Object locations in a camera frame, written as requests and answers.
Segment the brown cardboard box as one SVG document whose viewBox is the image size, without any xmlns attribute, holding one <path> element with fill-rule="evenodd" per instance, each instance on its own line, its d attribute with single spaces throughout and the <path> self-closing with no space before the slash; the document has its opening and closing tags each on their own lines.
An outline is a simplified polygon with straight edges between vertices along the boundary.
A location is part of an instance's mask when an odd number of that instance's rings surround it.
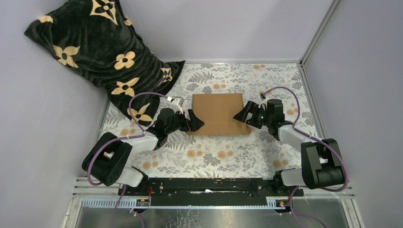
<svg viewBox="0 0 403 228">
<path fill-rule="evenodd" d="M 244 107 L 240 93 L 233 94 L 194 94 L 192 110 L 204 122 L 199 130 L 187 135 L 249 135 L 251 128 L 233 117 Z"/>
</svg>

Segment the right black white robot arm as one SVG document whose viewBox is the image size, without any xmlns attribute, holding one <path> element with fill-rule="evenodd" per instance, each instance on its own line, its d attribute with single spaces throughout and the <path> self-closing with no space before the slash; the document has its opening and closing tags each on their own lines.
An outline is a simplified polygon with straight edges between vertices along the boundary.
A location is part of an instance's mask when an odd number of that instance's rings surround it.
<svg viewBox="0 0 403 228">
<path fill-rule="evenodd" d="M 348 175 L 337 141 L 316 138 L 296 128 L 285 119 L 281 100 L 270 99 L 261 104 L 249 101 L 233 118 L 258 129 L 267 127 L 273 138 L 300 152 L 300 168 L 275 173 L 272 188 L 277 195 L 286 195 L 291 187 L 332 192 L 336 191 L 336 185 L 340 185 L 338 191 L 347 187 Z"/>
</svg>

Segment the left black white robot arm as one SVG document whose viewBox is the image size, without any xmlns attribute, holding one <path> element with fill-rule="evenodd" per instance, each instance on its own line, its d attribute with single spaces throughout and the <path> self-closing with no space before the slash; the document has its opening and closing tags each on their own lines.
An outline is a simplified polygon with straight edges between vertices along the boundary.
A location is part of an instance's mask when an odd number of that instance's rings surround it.
<svg viewBox="0 0 403 228">
<path fill-rule="evenodd" d="M 175 131 L 195 132 L 204 126 L 192 109 L 188 110 L 188 114 L 187 118 L 180 111 L 163 108 L 143 134 L 128 137 L 103 134 L 81 165 L 88 178 L 98 180 L 97 183 L 92 180 L 89 183 L 93 186 L 117 183 L 129 186 L 135 195 L 144 194 L 147 191 L 146 174 L 127 165 L 129 156 L 135 152 L 160 149 L 167 142 L 168 135 Z"/>
</svg>

